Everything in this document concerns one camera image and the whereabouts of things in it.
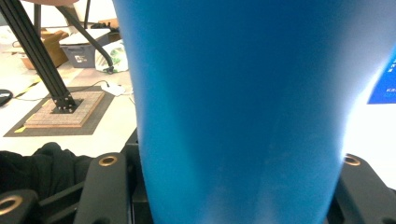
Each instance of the black metal base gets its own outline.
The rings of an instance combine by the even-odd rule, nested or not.
[[[23,198],[4,213],[10,195]],[[92,161],[85,183],[37,202],[33,191],[0,195],[0,223],[153,223],[146,193],[136,130],[121,153]],[[325,224],[395,224],[396,193],[370,165],[347,155]]]

